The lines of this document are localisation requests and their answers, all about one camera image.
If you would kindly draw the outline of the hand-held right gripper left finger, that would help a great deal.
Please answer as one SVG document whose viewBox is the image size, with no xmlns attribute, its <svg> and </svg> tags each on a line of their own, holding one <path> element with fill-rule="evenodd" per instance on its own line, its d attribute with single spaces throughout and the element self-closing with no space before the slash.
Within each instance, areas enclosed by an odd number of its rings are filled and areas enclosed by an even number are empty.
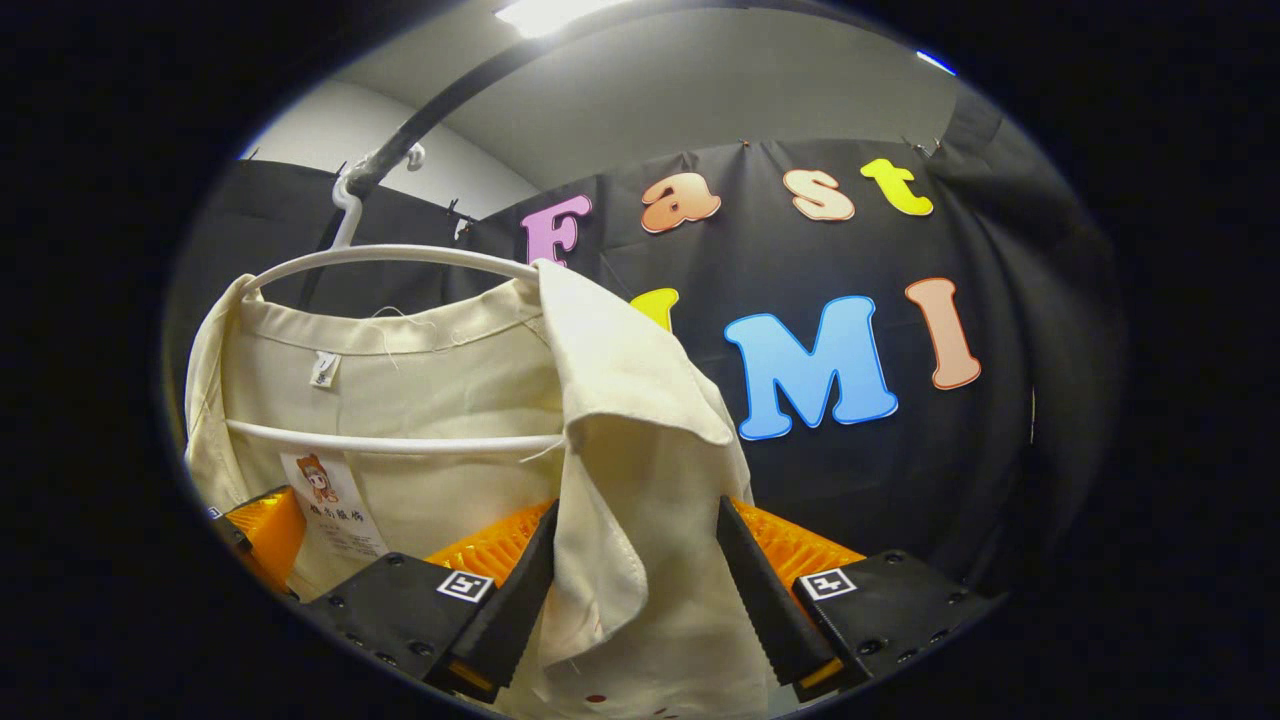
<svg viewBox="0 0 1280 720">
<path fill-rule="evenodd" d="M 558 509 L 530 506 L 430 559 L 387 553 L 298 610 L 356 653 L 490 703 L 509 687 L 550 589 Z"/>
</svg>

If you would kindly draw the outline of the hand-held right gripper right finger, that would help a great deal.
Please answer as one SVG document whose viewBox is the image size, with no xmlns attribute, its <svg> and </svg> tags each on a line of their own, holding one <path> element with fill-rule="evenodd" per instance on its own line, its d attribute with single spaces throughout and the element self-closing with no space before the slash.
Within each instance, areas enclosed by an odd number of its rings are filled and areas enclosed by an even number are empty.
<svg viewBox="0 0 1280 720">
<path fill-rule="evenodd" d="M 902 550 L 863 555 L 726 496 L 716 538 L 777 682 L 794 691 L 882 682 L 1004 602 Z"/>
</svg>

